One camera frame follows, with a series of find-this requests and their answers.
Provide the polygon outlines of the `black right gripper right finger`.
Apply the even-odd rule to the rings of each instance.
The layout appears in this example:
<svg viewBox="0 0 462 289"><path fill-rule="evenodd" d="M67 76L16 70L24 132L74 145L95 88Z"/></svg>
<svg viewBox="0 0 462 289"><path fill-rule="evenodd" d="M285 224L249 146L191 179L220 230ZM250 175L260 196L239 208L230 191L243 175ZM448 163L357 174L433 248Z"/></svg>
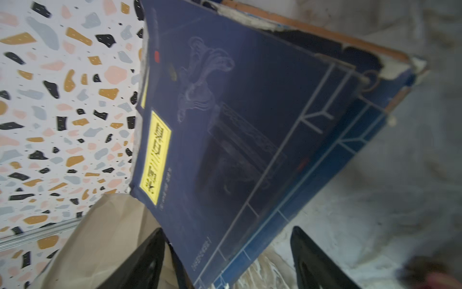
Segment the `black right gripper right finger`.
<svg viewBox="0 0 462 289"><path fill-rule="evenodd" d="M290 244L298 288L360 288L299 226L293 227Z"/></svg>

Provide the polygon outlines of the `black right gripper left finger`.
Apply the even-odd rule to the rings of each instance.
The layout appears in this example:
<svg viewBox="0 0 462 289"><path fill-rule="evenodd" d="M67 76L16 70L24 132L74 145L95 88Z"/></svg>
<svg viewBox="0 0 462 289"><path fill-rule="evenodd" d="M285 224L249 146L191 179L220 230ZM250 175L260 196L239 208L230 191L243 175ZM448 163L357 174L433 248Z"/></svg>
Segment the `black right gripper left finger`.
<svg viewBox="0 0 462 289"><path fill-rule="evenodd" d="M157 228L98 289L156 289L165 248L165 235Z"/></svg>

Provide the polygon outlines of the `beige canvas floral tote bag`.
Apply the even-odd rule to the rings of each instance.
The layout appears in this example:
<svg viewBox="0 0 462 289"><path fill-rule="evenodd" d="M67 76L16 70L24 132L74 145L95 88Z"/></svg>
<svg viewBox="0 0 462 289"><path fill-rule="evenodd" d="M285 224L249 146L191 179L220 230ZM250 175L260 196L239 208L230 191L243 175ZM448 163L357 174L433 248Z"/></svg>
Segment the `beige canvas floral tote bag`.
<svg viewBox="0 0 462 289"><path fill-rule="evenodd" d="M104 194L66 244L31 283L32 289L97 289L161 225L129 194ZM192 284L167 238L157 289Z"/></svg>

